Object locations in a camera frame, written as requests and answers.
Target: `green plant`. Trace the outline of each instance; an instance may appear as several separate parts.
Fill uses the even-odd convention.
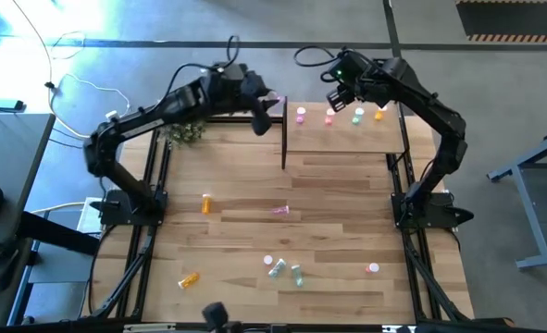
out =
[[[205,122],[198,121],[185,125],[167,125],[160,129],[160,135],[166,139],[168,144],[174,147],[181,147],[184,144],[191,144],[201,139],[205,132]]]

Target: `wooden table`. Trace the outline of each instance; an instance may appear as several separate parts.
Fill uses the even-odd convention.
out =
[[[212,124],[193,147],[174,151],[167,217],[156,238],[143,321],[203,322],[201,310],[221,301],[231,320],[252,323],[413,323],[385,158],[402,151],[402,140],[398,118],[389,114],[381,125],[386,134],[367,142],[365,153],[308,151],[301,143],[289,154],[286,170],[280,168],[281,125],[256,137],[246,124]],[[340,128],[337,120],[333,130]],[[406,123],[419,175],[435,153],[432,134],[417,117]],[[149,139],[142,136],[123,149],[121,162],[138,177]],[[214,200],[207,216],[201,214],[204,193]],[[270,213],[286,204],[287,216]],[[131,227],[115,228],[101,249],[93,278],[96,306],[120,279],[130,234]],[[428,243],[435,277],[472,317],[456,242],[445,231],[428,230]],[[269,277],[266,254],[301,265],[304,286],[295,286],[289,269]],[[380,270],[368,274],[365,267],[372,262]],[[201,279],[179,289],[177,281],[192,272]],[[427,289],[420,289],[428,313]]]

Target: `white bottle cap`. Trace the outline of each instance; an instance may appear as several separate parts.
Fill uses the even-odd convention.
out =
[[[376,263],[372,263],[372,264],[369,265],[368,269],[369,269],[370,272],[376,273],[376,272],[380,271],[380,266]]]

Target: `gray floor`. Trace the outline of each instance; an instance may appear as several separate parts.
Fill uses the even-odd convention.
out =
[[[389,41],[381,0],[19,2],[46,37],[83,30],[90,38],[145,41],[224,41],[231,33],[253,42]],[[469,43],[454,0],[392,0],[392,5],[402,43]],[[0,0],[3,34],[32,36],[9,0]],[[388,50],[363,52],[390,55]],[[291,49],[242,49],[240,60],[292,100],[323,101],[332,87],[318,80],[319,71],[296,67],[292,53]],[[121,89],[137,107],[151,104],[163,93],[179,64],[209,63],[224,56],[222,49],[86,48],[69,60],[55,60],[54,79],[72,72]],[[455,193],[457,205],[476,214],[460,228],[476,316],[508,316],[522,327],[547,329],[547,267],[519,272],[515,266],[516,259],[537,253],[516,187],[510,179],[491,184],[485,178],[547,134],[547,53],[407,51],[404,57],[422,82],[439,92],[468,124],[464,164],[446,179],[446,185]],[[305,55],[305,61],[316,59],[320,55]],[[178,83],[195,75],[189,69]],[[40,45],[20,39],[0,44],[0,96],[26,100],[29,112],[46,112],[43,83],[47,80]],[[69,78],[55,103],[56,111],[83,132],[92,131],[106,112],[122,112],[124,106],[118,95]],[[68,142],[56,133],[53,137]],[[81,152],[49,143],[27,208],[82,201],[99,193],[97,180],[85,171]],[[79,290],[81,285],[39,286],[29,311],[43,321],[73,317],[81,302],[75,296]],[[61,304],[71,298],[78,305],[49,302],[49,295],[59,294],[64,295]]]

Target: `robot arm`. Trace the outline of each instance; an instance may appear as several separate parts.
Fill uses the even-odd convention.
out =
[[[253,130],[263,135],[271,127],[267,110],[277,100],[260,101],[270,92],[263,79],[245,64],[219,67],[205,76],[170,92],[154,106],[101,123],[84,143],[88,171],[107,177],[126,192],[136,209],[154,210],[156,201],[148,184],[134,178],[117,162],[118,146],[168,124],[185,124],[235,112],[253,113]]]
[[[466,123],[459,113],[428,92],[415,71],[401,58],[369,60],[356,51],[343,49],[327,71],[339,87],[327,95],[330,105],[340,111],[355,99],[385,106],[389,101],[407,105],[441,135],[433,163],[423,178],[412,184],[404,197],[404,210],[423,214],[432,190],[445,175],[455,172],[466,152]]]

